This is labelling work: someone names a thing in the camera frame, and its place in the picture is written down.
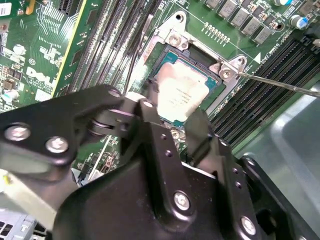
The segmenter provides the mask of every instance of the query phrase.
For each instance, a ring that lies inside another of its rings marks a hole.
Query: black plastic bracket
[[[102,109],[117,109],[124,101],[109,85],[100,85],[53,98],[0,115],[0,168],[12,173],[57,181],[67,174],[87,127]],[[8,139],[8,128],[22,126],[30,135]],[[46,148],[52,137],[65,139],[67,150],[53,153]]]
[[[211,132],[207,115],[199,108],[185,123],[191,163],[218,180],[221,232],[227,239],[262,239],[242,168],[227,142]]]
[[[128,162],[141,148],[157,219],[169,231],[184,232],[197,211],[170,130],[161,125],[157,109],[146,99],[139,101],[135,114],[141,124],[123,159]]]
[[[254,159],[245,156],[238,163],[247,177],[253,207],[266,234],[274,233],[277,240],[319,239]]]

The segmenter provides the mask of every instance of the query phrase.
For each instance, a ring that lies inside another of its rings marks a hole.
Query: ram slot
[[[255,75],[302,87],[319,68],[319,59],[314,53],[289,38]],[[214,132],[236,146],[268,121],[294,94],[280,87],[248,80],[227,106],[211,119]]]

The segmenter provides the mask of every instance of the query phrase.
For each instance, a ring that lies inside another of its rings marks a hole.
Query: motherboard
[[[137,100],[156,83],[182,160],[184,122],[198,107],[239,148],[300,95],[233,69],[311,87],[319,20],[319,0],[0,0],[0,112],[101,84]],[[82,147],[73,168],[114,170],[119,144],[108,135]]]

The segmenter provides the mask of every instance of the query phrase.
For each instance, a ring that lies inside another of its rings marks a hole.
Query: screwdriver shaft
[[[240,75],[242,77],[245,77],[245,78],[248,78],[248,79],[252,79],[252,80],[259,81],[259,82],[263,82],[263,83],[266,83],[266,84],[271,84],[271,85],[274,85],[274,86],[285,88],[285,89],[288,89],[290,91],[294,91],[296,93],[301,93],[301,94],[309,95],[309,96],[312,96],[312,97],[320,98],[320,92],[319,91],[308,90],[308,89],[305,89],[305,88],[302,88],[302,87],[293,86],[293,85],[290,85],[290,84],[287,84],[287,83],[274,81],[274,80],[267,79],[267,78],[264,78],[264,77],[250,75],[250,74],[247,74],[247,73],[244,73],[244,72],[239,72],[238,75]]]

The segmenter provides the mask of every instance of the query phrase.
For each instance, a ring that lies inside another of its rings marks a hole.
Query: silver screw
[[[174,203],[182,211],[186,211],[190,208],[188,197],[179,191],[174,194]]]
[[[171,46],[177,47],[181,44],[181,37],[172,35],[169,37],[169,43]]]
[[[108,93],[116,98],[120,97],[121,95],[115,90],[109,90]]]
[[[11,141],[22,141],[27,139],[30,136],[30,130],[25,126],[11,126],[4,131],[4,136],[6,139]]]
[[[243,216],[241,218],[241,223],[242,223],[242,226],[244,228],[244,230],[250,234],[250,235],[255,235],[256,234],[256,227],[255,225],[252,223],[252,221],[247,218],[246,216]]]
[[[253,161],[251,161],[250,159],[247,159],[247,161],[248,161],[248,164],[250,164],[250,165],[252,165],[252,166],[255,165],[255,163],[254,163]]]
[[[54,154],[64,153],[67,151],[68,146],[67,140],[60,136],[54,136],[45,143],[46,149]]]
[[[230,70],[229,70],[229,69],[222,70],[222,77],[223,77],[224,79],[229,78],[230,75],[231,75],[231,73],[230,73]]]
[[[148,101],[144,101],[143,103],[144,103],[144,105],[146,105],[146,106],[149,107],[149,108],[152,108],[152,107],[153,107],[153,105],[152,105],[150,102],[148,102]]]

